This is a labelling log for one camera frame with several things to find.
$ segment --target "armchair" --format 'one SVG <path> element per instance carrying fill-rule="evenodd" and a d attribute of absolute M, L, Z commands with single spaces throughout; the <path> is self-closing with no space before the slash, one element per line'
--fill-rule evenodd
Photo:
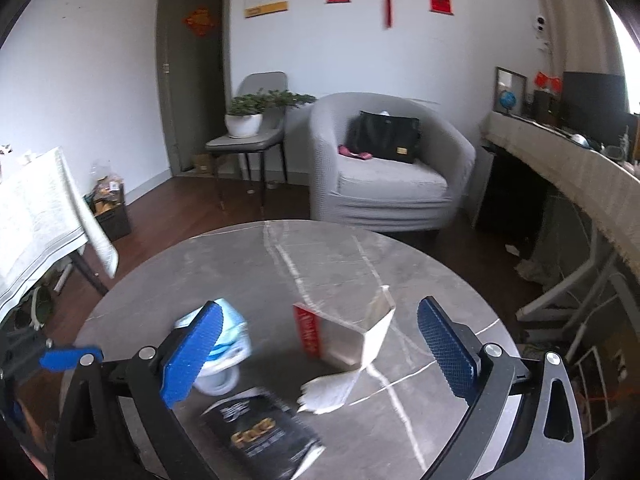
<path fill-rule="evenodd" d="M 360 111 L 420 119 L 418 160 L 405 164 L 338 155 Z M 379 232 L 437 230 L 455 215 L 476 151 L 450 123 L 407 99 L 340 93 L 320 99 L 310 118 L 311 218 Z"/>

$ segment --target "pink item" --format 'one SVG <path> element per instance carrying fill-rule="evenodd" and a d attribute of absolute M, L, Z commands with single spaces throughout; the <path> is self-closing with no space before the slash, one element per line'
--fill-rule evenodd
<path fill-rule="evenodd" d="M 369 160 L 370 158 L 373 158 L 373 155 L 367 152 L 351 153 L 344 144 L 338 146 L 338 153 L 340 153 L 340 155 L 350 156 L 351 158 L 359 158 L 361 160 Z"/>

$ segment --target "black crate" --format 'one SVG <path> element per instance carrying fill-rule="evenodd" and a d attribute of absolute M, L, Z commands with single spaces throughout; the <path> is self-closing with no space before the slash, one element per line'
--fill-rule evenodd
<path fill-rule="evenodd" d="M 120 186 L 120 204 L 113 209 L 109 209 L 104 213 L 95 217 L 102 227 L 104 234 L 112 242 L 116 241 L 131 232 L 129 224 L 129 216 L 127 216 L 127 207 L 124 203 L 124 186 Z"/>

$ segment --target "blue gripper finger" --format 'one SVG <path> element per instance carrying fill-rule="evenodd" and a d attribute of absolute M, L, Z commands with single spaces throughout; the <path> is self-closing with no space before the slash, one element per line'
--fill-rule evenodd
<path fill-rule="evenodd" d="M 64 372 L 76 368 L 78 361 L 84 354 L 93 354 L 97 361 L 104 358 L 97 346 L 84 348 L 55 348 L 47 350 L 40 358 L 40 366 L 49 372 Z"/>
<path fill-rule="evenodd" d="M 418 306 L 418 328 L 453 394 L 470 402 L 475 397 L 478 367 L 431 298 Z"/>
<path fill-rule="evenodd" d="M 164 366 L 160 396 L 168 408 L 178 400 L 187 398 L 191 385 L 222 332 L 223 314 L 220 306 L 211 301 L 204 310 L 200 320 L 196 318 L 191 322 L 187 329 L 190 332 Z"/>

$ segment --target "window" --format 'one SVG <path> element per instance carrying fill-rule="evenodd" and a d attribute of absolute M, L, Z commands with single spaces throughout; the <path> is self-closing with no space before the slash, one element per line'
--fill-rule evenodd
<path fill-rule="evenodd" d="M 611 7 L 609 7 L 609 12 L 620 43 L 622 65 L 625 69 L 626 93 L 629 98 L 629 111 L 633 114 L 640 114 L 640 50 L 638 50 L 634 40 L 631 39 L 631 35 L 626 31 L 622 21 Z"/>

